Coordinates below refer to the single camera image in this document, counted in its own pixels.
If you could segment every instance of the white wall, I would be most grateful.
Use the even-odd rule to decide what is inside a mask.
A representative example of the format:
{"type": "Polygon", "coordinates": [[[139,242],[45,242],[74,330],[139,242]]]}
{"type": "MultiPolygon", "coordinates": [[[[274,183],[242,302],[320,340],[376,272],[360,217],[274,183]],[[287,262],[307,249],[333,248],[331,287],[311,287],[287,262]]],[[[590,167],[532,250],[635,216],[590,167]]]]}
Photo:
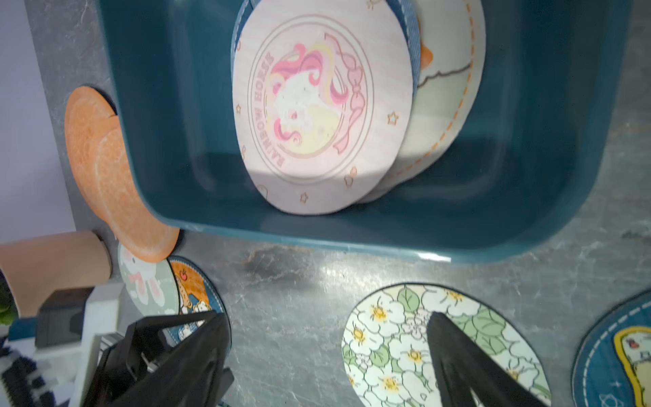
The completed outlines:
{"type": "Polygon", "coordinates": [[[23,0],[0,0],[0,244],[74,231],[23,0]]]}

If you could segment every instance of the white flower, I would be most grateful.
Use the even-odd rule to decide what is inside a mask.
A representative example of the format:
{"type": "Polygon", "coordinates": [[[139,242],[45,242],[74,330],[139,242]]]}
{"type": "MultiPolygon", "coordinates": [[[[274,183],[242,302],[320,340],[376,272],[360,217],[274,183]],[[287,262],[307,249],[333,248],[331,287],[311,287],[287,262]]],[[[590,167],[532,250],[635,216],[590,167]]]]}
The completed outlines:
{"type": "Polygon", "coordinates": [[[368,355],[356,354],[355,364],[359,366],[360,369],[366,370],[370,366],[370,357],[368,355]]]}
{"type": "Polygon", "coordinates": [[[409,391],[402,385],[402,376],[392,371],[390,363],[382,369],[369,367],[365,378],[381,401],[402,403],[410,398],[409,391]]]}
{"type": "Polygon", "coordinates": [[[397,324],[405,322],[405,309],[402,304],[394,301],[390,295],[384,292],[371,295],[357,308],[360,322],[366,325],[371,332],[379,332],[384,337],[398,333],[400,328],[397,324]]]}
{"type": "Polygon", "coordinates": [[[456,291],[445,288],[427,288],[422,295],[422,306],[430,312],[448,313],[450,316],[476,315],[479,303],[456,291]]]}
{"type": "Polygon", "coordinates": [[[408,318],[404,324],[402,324],[402,331],[413,336],[415,339],[422,338],[427,332],[427,323],[430,320],[430,313],[418,309],[413,318],[408,318]]]}
{"type": "Polygon", "coordinates": [[[382,401],[372,391],[367,391],[360,400],[366,407],[382,407],[382,401]]]}
{"type": "Polygon", "coordinates": [[[432,391],[430,391],[414,372],[403,373],[402,383],[407,388],[407,391],[409,391],[411,398],[423,404],[425,407],[441,405],[441,395],[439,394],[438,387],[430,385],[432,388],[432,391]]]}
{"type": "Polygon", "coordinates": [[[492,358],[522,387],[531,390],[534,380],[538,377],[538,369],[535,365],[513,356],[508,350],[504,350],[500,354],[492,356],[492,358]]]}
{"type": "Polygon", "coordinates": [[[364,326],[357,315],[351,315],[344,330],[344,341],[356,354],[370,355],[372,351],[380,349],[383,339],[364,326]]]}
{"type": "Polygon", "coordinates": [[[427,379],[427,384],[433,389],[436,387],[436,373],[431,363],[425,363],[422,366],[422,375],[427,379]]]}
{"type": "Polygon", "coordinates": [[[358,396],[363,396],[368,390],[368,384],[364,381],[364,373],[353,365],[344,365],[350,385],[355,389],[358,396]]]}
{"type": "Polygon", "coordinates": [[[398,360],[404,371],[422,372],[425,363],[431,363],[430,347],[425,339],[414,339],[411,335],[401,335],[389,342],[389,353],[398,360]]]}
{"type": "Polygon", "coordinates": [[[536,354],[533,353],[533,350],[529,347],[529,345],[525,342],[522,336],[511,325],[506,324],[506,326],[502,330],[502,335],[504,336],[504,339],[506,339],[509,342],[512,342],[508,350],[509,352],[511,352],[513,356],[515,356],[516,358],[526,359],[531,363],[538,360],[536,354]]]}

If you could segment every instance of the green plant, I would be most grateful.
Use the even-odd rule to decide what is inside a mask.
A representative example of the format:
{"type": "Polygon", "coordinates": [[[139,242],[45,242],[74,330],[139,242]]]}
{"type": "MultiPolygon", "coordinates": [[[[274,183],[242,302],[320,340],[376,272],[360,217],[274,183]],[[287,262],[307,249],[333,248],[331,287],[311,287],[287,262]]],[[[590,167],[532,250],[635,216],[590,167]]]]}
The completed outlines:
{"type": "Polygon", "coordinates": [[[11,290],[9,290],[5,275],[0,270],[0,324],[11,325],[16,318],[18,318],[16,303],[11,295],[11,290]]]}

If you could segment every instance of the unicorn illustration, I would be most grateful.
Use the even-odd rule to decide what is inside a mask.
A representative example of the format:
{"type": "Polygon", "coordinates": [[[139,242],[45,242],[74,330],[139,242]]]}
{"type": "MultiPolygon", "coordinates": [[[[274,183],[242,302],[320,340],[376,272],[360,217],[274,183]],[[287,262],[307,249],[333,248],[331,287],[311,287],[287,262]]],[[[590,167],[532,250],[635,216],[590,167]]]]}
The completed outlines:
{"type": "Polygon", "coordinates": [[[268,117],[276,140],[296,154],[322,150],[338,137],[351,109],[351,91],[340,75],[339,43],[328,35],[309,49],[296,44],[292,52],[272,66],[267,95],[275,115],[268,117]]]}

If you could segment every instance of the pink unicorn coaster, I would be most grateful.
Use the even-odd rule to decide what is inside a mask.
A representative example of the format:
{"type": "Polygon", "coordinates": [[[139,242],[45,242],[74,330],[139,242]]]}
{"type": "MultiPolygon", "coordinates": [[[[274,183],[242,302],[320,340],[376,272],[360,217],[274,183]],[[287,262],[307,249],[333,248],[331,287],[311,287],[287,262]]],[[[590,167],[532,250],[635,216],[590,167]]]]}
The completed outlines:
{"type": "Polygon", "coordinates": [[[409,51],[395,15],[365,0],[265,0],[237,45],[233,109],[262,196],[327,214],[368,193],[411,112],[409,51]]]}

